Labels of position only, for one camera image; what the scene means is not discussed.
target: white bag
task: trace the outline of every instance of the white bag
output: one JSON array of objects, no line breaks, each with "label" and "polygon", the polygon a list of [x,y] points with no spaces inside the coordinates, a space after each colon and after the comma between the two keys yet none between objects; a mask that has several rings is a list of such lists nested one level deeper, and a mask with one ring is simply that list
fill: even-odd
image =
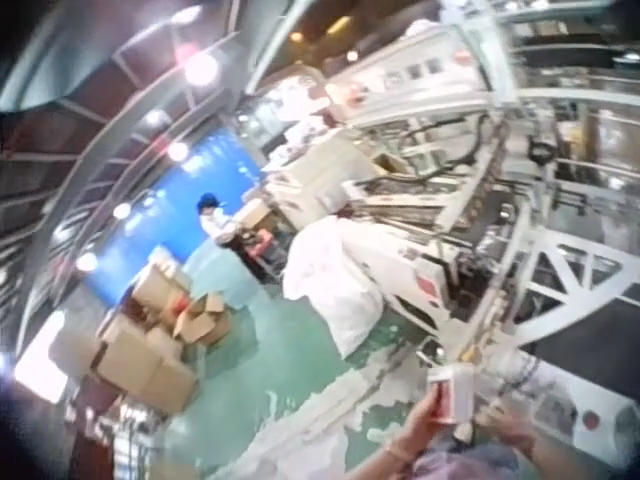
[{"label": "white bag", "polygon": [[308,297],[324,318],[342,358],[367,338],[382,315],[382,295],[344,255],[337,219],[327,217],[293,240],[284,271],[284,297]]}]

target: purple clothing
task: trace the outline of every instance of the purple clothing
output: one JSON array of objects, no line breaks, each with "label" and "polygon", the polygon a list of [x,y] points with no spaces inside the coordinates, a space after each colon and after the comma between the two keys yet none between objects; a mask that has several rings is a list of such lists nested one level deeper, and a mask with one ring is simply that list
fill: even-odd
[{"label": "purple clothing", "polygon": [[414,465],[415,480],[517,480],[518,459],[508,447],[488,443],[463,453],[427,451]]}]

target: blue backdrop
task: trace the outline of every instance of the blue backdrop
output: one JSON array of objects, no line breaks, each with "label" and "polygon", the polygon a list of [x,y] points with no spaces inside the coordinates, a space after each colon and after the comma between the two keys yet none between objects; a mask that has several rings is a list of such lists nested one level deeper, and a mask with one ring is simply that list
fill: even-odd
[{"label": "blue backdrop", "polygon": [[210,134],[191,150],[191,157],[171,168],[153,187],[154,194],[133,205],[131,215],[96,252],[99,265],[86,282],[108,304],[116,304],[157,245],[166,246],[180,261],[205,240],[196,203],[215,193],[233,214],[242,195],[261,172],[237,138],[226,129]]}]

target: worker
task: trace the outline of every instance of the worker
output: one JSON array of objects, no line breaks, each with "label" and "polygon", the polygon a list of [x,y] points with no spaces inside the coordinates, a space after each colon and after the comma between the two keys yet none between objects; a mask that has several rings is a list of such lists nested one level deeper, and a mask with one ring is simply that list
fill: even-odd
[{"label": "worker", "polygon": [[409,413],[401,433],[365,460],[348,480],[516,480],[533,478],[587,478],[571,452],[536,434],[512,412],[491,407],[487,432],[495,440],[461,448],[460,442],[434,422],[441,408],[439,388],[434,388]]},{"label": "worker", "polygon": [[242,225],[226,215],[218,198],[206,193],[197,205],[202,229],[222,248],[233,251],[251,274],[261,283],[265,282],[265,270],[245,250],[242,239]]}]

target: green floor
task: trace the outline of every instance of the green floor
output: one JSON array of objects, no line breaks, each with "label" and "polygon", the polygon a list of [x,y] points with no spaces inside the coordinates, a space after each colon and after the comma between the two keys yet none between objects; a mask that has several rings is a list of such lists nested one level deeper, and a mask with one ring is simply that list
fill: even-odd
[{"label": "green floor", "polygon": [[[197,463],[203,472],[212,473],[237,459],[266,424],[296,411],[349,369],[363,367],[371,353],[416,335],[406,320],[385,314],[365,344],[344,361],[325,322],[308,302],[284,300],[273,289],[268,294],[233,265],[235,259],[225,259],[226,265],[220,258],[209,265],[203,260],[198,260],[195,272],[192,267],[194,291],[222,291],[230,298],[236,307],[233,329],[199,360],[194,355],[202,378],[199,392],[165,434],[169,456]],[[227,288],[215,273],[220,269],[213,268],[221,265],[237,276]],[[405,410],[406,405],[397,405],[367,413],[367,428],[348,432],[348,466],[376,447],[366,438],[368,428],[384,429]]]}]

